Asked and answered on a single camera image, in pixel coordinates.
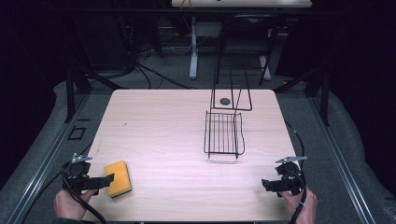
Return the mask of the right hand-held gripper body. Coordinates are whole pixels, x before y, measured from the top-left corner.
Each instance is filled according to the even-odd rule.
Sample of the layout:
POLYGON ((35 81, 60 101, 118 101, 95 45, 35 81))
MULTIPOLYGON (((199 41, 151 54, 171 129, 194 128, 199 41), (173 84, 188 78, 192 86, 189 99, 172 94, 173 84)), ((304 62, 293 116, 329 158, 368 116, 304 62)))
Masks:
POLYGON ((298 162, 304 163, 304 160, 306 160, 306 156, 288 156, 276 161, 276 163, 279 163, 276 171, 281 176, 281 183, 283 184, 282 190, 276 192, 277 195, 280 195, 282 191, 290 191, 295 196, 303 191, 305 177, 298 162))

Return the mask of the person's right hand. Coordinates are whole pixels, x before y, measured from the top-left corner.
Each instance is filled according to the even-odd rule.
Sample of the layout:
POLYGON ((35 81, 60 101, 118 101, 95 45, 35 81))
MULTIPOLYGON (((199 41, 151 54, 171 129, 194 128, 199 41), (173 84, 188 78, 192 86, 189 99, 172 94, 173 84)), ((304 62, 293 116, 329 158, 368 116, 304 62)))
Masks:
POLYGON ((302 209, 296 218, 290 219, 290 224, 315 224, 318 207, 318 196, 309 188, 299 194, 292 195, 288 191, 280 191, 279 195, 285 200, 291 216, 294 215, 298 206, 302 209))

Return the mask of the yellow sponge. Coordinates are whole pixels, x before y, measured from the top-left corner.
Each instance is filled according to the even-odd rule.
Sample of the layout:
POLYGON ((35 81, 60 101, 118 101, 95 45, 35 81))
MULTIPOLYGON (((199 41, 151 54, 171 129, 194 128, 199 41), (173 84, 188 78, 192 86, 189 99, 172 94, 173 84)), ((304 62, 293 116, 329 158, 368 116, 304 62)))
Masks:
POLYGON ((125 161, 117 161, 105 167, 106 175, 114 175, 113 181, 107 187, 110 198, 116 198, 132 190, 131 180, 125 161))

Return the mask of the white table with legs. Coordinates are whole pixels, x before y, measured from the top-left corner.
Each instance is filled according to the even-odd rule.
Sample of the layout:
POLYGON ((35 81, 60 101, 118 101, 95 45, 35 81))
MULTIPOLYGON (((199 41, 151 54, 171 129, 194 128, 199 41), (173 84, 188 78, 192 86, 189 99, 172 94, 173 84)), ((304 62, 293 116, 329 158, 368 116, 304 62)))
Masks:
MULTIPOLYGON (((171 0, 172 7, 179 7, 180 9, 185 6, 186 0, 171 0)), ((312 0, 187 0, 188 8, 206 8, 206 9, 271 9, 295 12, 300 9, 311 8, 312 0)), ((197 24, 195 16, 191 19, 191 67, 190 79, 197 78, 198 69, 198 49, 197 49, 197 24)), ((262 67, 263 80, 271 80, 271 74, 268 70, 269 56, 263 54, 258 56, 260 65, 262 67)))

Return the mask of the black metal frame stand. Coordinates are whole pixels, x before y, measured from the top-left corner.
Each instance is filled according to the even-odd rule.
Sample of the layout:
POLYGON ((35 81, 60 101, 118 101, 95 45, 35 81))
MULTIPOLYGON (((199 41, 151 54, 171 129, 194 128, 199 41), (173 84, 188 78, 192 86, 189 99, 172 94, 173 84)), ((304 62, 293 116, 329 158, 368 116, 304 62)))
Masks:
POLYGON ((319 101, 319 116, 323 123, 328 126, 328 105, 330 96, 330 76, 325 68, 315 68, 311 71, 288 81, 286 84, 274 89, 275 93, 281 93, 283 91, 289 90, 300 82, 307 80, 308 83, 304 89, 304 95, 306 97, 316 97, 318 92, 320 92, 319 101))
POLYGON ((65 123, 68 123, 75 115, 76 104, 75 104, 75 87, 82 94, 90 94, 92 92, 92 86, 88 78, 93 78, 111 90, 124 90, 124 87, 115 84, 105 77, 100 76, 98 73, 85 68, 85 67, 71 67, 66 74, 66 100, 67 100, 67 113, 65 123))

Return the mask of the person's left hand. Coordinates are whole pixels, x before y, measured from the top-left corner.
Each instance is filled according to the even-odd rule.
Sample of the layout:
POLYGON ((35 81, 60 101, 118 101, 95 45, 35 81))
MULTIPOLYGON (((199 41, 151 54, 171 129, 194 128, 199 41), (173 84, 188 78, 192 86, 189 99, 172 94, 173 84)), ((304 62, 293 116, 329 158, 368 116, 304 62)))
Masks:
POLYGON ((66 189, 59 190, 53 200, 55 216, 75 221, 81 221, 87 209, 83 207, 66 189))

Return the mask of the black wire rack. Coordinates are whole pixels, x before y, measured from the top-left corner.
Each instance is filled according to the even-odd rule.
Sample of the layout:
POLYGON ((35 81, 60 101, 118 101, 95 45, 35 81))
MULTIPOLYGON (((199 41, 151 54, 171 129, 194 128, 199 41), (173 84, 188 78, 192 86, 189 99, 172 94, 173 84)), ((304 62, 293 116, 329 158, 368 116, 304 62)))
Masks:
POLYGON ((208 158, 212 155, 233 155, 238 159, 245 153, 243 113, 252 109, 247 73, 220 75, 219 83, 214 76, 210 106, 205 112, 204 153, 208 158), (228 98, 231 103, 221 105, 221 98, 228 98))

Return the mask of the black chair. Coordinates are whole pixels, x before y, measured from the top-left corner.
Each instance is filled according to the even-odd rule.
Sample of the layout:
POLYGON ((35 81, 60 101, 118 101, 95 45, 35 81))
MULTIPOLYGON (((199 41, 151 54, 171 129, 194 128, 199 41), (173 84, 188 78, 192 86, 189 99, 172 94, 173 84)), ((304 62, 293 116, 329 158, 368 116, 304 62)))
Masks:
POLYGON ((256 55, 262 75, 261 85, 268 78, 268 65, 272 57, 277 34, 283 19, 276 15, 239 14, 225 21, 219 31, 216 82, 219 83, 221 58, 225 54, 256 55))

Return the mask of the aluminium floor rail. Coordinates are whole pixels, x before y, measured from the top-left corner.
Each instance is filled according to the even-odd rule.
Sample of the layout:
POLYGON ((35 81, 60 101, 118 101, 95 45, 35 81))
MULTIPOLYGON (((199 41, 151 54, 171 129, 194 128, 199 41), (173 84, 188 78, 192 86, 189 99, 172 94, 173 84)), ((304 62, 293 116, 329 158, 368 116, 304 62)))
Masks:
POLYGON ((330 145, 330 152, 332 154, 333 162, 344 183, 347 194, 350 198, 350 201, 353 203, 361 224, 377 224, 366 200, 362 195, 360 187, 358 186, 353 174, 349 169, 349 166, 347 165, 347 161, 345 160, 341 148, 336 142, 331 127, 327 126, 322 120, 317 100, 315 98, 308 97, 307 102, 313 110, 318 125, 324 133, 328 144, 330 145))
POLYGON ((62 188, 63 164, 75 153, 86 154, 92 143, 92 97, 78 97, 76 114, 64 121, 64 107, 55 106, 49 121, 22 159, 5 188, 0 190, 0 224, 49 224, 52 201, 62 188))

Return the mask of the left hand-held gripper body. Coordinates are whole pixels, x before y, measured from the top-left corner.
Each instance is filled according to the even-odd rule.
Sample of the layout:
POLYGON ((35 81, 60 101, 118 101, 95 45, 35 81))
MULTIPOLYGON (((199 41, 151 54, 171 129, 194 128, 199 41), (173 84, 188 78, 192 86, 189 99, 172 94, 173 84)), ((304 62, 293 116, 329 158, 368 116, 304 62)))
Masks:
POLYGON ((63 188, 72 190, 91 189, 91 179, 88 176, 92 157, 75 153, 70 161, 67 161, 61 170, 63 188))

